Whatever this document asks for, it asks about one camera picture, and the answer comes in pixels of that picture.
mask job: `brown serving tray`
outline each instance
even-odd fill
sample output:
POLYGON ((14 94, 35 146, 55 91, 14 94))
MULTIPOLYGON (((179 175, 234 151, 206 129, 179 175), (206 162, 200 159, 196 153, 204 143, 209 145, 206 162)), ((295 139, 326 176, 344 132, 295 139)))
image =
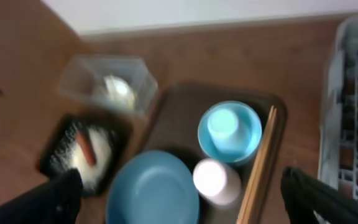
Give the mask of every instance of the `brown serving tray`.
MULTIPOLYGON (((260 208, 263 204, 272 165, 277 155, 287 118, 285 105, 276 96, 256 91, 227 89, 196 83, 177 84, 165 91, 157 103, 157 109, 152 116, 140 152, 153 149, 171 152, 179 157, 189 170, 193 171, 198 161, 206 158, 198 144, 198 123, 210 107, 227 100, 241 101, 253 107, 262 121, 262 127, 266 125, 271 107, 274 106, 277 109, 276 122, 265 158, 264 172, 260 178, 255 178, 259 181, 256 183, 258 187, 256 191, 251 192, 255 196, 252 212, 250 217, 247 217, 243 222, 255 223, 259 219, 260 208)), ((235 168, 242 179, 242 192, 230 208, 212 207, 200 197, 199 223, 236 223, 253 166, 254 160, 235 168)))

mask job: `white wall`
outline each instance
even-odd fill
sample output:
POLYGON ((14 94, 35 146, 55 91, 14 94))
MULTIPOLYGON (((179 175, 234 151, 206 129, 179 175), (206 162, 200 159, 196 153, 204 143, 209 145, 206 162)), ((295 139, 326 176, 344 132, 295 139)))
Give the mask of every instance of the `white wall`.
POLYGON ((80 35, 358 11, 358 0, 42 1, 80 35))

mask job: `blue bowl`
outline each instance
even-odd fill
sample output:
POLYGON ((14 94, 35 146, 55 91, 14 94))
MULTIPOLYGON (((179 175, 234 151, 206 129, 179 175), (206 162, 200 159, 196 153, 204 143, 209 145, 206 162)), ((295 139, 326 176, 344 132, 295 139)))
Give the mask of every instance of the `blue bowl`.
POLYGON ((242 165, 246 163, 255 155, 261 139, 262 124, 258 114, 250 106, 238 101, 224 101, 212 106, 201 117, 198 125, 198 142, 203 152, 208 157, 227 164, 242 165), (212 113, 221 109, 229 109, 235 112, 239 120, 249 129, 249 132, 245 133, 247 136, 244 139, 247 139, 247 141, 244 144, 244 150, 239 153, 223 153, 216 149, 211 139, 208 131, 208 118, 212 113))
POLYGON ((197 224, 193 177, 177 157, 149 151, 131 159, 111 185, 106 224, 197 224))

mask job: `sausage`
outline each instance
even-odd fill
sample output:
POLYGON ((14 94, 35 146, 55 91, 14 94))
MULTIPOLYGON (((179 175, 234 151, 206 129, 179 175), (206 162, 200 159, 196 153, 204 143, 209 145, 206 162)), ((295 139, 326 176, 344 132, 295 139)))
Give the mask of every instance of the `sausage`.
POLYGON ((93 149, 90 141, 85 136, 85 133, 78 131, 75 134, 75 139, 82 149, 82 153, 85 156, 86 162, 89 166, 93 167, 96 164, 96 159, 93 154, 93 149))

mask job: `clear plastic container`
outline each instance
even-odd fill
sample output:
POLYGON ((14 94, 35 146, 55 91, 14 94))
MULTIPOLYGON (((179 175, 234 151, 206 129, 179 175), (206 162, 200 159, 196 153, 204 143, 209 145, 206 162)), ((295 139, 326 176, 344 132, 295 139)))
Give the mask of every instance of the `clear plastic container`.
POLYGON ((120 113, 143 115, 157 93, 158 85, 144 61, 137 57, 78 55, 63 71, 58 87, 62 95, 93 106, 120 113), (95 95, 95 88, 104 85, 104 77, 114 75, 136 94, 132 109, 106 97, 95 95))

